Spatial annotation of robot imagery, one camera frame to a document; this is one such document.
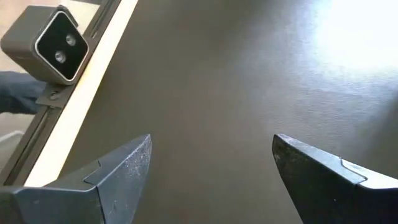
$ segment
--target dark gray surface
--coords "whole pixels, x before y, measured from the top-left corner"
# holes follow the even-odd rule
[[[150,133],[135,223],[300,223],[284,133],[398,177],[394,1],[140,0],[63,174]]]

